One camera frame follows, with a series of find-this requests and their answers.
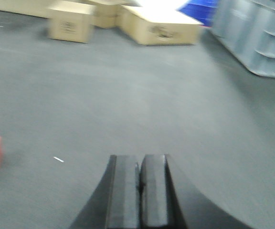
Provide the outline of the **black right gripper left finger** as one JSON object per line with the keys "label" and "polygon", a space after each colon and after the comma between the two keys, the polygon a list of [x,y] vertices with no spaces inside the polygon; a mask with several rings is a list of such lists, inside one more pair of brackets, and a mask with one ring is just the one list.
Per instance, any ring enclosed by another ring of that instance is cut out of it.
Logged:
{"label": "black right gripper left finger", "polygon": [[139,166],[135,156],[111,155],[71,229],[139,229]]}

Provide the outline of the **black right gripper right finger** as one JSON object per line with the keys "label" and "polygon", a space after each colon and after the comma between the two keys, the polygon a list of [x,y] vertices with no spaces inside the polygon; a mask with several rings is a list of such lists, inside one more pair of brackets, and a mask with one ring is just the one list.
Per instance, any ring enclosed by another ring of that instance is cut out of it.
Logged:
{"label": "black right gripper right finger", "polygon": [[144,156],[141,226],[144,229],[250,228],[200,192],[170,155]]}

